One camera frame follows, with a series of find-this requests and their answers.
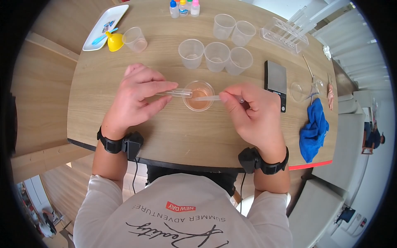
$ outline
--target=black pants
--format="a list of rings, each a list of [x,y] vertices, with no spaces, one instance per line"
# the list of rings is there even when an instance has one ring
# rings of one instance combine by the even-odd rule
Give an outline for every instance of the black pants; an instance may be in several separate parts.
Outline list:
[[[215,173],[215,172],[201,172],[201,171],[185,171],[180,169],[170,169],[165,167],[159,167],[154,165],[147,165],[148,167],[148,183],[153,182],[159,177],[177,173],[185,173],[196,176],[204,176],[216,184],[221,186],[224,190],[228,192],[230,196],[234,195],[234,182],[236,181],[238,172],[227,172],[227,173]]]

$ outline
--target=orange liquid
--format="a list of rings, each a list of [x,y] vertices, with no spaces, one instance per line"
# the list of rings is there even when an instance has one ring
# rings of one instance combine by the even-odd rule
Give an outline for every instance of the orange liquid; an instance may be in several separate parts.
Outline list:
[[[200,89],[193,90],[192,98],[200,97],[200,96],[207,96],[207,94],[204,91],[200,90]],[[208,101],[193,101],[193,100],[188,99],[187,103],[192,108],[200,110],[202,108],[205,108],[205,106],[208,104]]]

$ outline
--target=black wristband sensor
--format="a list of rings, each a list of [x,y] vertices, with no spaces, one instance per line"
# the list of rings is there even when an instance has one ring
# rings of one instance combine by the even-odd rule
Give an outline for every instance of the black wristband sensor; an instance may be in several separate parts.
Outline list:
[[[102,136],[101,127],[96,134],[96,139],[100,140],[107,152],[116,154],[120,151],[127,153],[127,159],[134,161],[139,150],[143,146],[143,137],[139,132],[129,133],[121,140],[111,140]]]
[[[287,149],[287,153],[285,155],[284,161],[282,161],[281,163],[266,163],[255,147],[247,147],[242,152],[240,152],[239,161],[245,172],[247,172],[248,174],[252,174],[256,169],[260,168],[264,174],[273,175],[276,174],[279,170],[285,170],[285,166],[287,165],[289,157],[288,147],[285,148]]]

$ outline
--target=white tray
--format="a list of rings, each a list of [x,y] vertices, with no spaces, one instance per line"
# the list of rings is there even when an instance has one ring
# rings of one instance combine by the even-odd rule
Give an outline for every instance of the white tray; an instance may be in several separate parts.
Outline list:
[[[101,40],[101,42],[99,42],[96,45],[92,45],[92,42],[96,38],[104,35],[104,34],[102,34],[102,30],[103,30],[103,26],[107,22],[114,20],[114,23],[110,27],[110,30],[114,29],[116,27],[117,23],[120,21],[120,19],[124,15],[124,13],[127,11],[128,7],[129,7],[128,5],[120,5],[120,6],[112,7],[110,9],[106,10],[105,13],[103,13],[103,15],[99,18],[99,20],[95,24],[94,28],[91,30],[90,35],[85,40],[84,45],[83,45],[83,51],[95,51],[95,50],[101,49],[105,45],[106,41],[108,40],[107,37],[103,38],[103,40]]]

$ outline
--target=white tissue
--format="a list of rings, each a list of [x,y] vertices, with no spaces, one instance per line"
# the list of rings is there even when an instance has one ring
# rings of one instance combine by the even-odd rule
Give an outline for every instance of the white tissue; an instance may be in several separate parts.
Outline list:
[[[329,46],[323,46],[323,52],[324,52],[325,56],[327,57],[327,59],[331,60],[330,47]]]

